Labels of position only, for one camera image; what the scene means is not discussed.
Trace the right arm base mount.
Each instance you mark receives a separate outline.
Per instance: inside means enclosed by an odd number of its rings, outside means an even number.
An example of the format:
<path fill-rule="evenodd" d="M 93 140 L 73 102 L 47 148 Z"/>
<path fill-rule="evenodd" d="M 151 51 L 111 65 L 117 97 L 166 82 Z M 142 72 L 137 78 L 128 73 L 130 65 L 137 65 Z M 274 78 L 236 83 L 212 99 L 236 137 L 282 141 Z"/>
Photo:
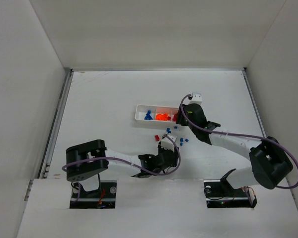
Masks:
<path fill-rule="evenodd" d="M 255 208 L 257 196 L 251 187 L 234 189 L 227 181 L 232 169 L 220 179 L 204 180 L 204 195 L 207 208 Z"/>

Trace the large blue curved lego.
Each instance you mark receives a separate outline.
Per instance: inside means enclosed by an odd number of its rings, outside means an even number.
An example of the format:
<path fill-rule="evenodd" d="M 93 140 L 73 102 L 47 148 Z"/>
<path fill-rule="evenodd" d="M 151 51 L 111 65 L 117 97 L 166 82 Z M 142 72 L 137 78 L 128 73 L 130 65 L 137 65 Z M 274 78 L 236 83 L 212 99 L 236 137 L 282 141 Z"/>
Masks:
<path fill-rule="evenodd" d="M 153 118 L 151 116 L 151 110 L 147 111 L 144 120 L 153 120 Z"/>

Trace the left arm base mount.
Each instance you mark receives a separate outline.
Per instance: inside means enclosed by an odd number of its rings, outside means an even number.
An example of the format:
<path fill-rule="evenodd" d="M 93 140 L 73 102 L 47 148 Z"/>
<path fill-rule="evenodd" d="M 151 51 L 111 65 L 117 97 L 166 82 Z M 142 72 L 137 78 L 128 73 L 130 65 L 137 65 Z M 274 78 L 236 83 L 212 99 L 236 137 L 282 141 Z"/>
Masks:
<path fill-rule="evenodd" d="M 115 209 L 117 182 L 101 181 L 101 189 L 85 191 L 82 185 L 71 183 L 71 209 Z"/>

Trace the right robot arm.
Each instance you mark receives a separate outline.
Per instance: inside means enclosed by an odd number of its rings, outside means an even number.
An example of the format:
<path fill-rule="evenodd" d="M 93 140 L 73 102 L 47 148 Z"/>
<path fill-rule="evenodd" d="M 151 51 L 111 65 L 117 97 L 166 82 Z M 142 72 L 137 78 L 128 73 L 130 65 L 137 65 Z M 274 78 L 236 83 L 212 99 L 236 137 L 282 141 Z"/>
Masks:
<path fill-rule="evenodd" d="M 222 177 L 231 188 L 259 184 L 266 189 L 291 189 L 279 184 L 293 170 L 293 156 L 275 138 L 224 130 L 219 123 L 207 120 L 196 103 L 180 104 L 176 123 L 189 127 L 199 141 L 231 151 L 250 162 L 248 168 L 233 168 Z"/>

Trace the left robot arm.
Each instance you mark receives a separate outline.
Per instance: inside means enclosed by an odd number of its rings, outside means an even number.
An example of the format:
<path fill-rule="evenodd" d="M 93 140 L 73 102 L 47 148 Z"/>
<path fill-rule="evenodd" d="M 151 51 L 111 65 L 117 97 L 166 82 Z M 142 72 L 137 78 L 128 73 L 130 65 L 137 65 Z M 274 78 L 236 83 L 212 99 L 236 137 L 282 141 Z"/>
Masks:
<path fill-rule="evenodd" d="M 168 176 L 176 172 L 181 163 L 179 148 L 173 136 L 167 136 L 157 144 L 157 154 L 127 155 L 109 149 L 105 141 L 98 139 L 66 149 L 66 164 L 62 170 L 66 179 L 77 185 L 107 169 L 117 166 L 117 171 L 133 178 Z"/>

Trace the orange spiral lego piece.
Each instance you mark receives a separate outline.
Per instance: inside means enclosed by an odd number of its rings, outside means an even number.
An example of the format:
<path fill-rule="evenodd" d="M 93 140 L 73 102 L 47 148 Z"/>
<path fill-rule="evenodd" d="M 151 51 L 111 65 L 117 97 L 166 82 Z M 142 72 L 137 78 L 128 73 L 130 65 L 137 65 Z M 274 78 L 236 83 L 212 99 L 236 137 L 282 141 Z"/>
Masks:
<path fill-rule="evenodd" d="M 156 117 L 155 117 L 155 119 L 156 120 L 163 120 L 163 118 L 162 118 L 163 116 L 162 115 L 163 114 L 157 114 Z"/>

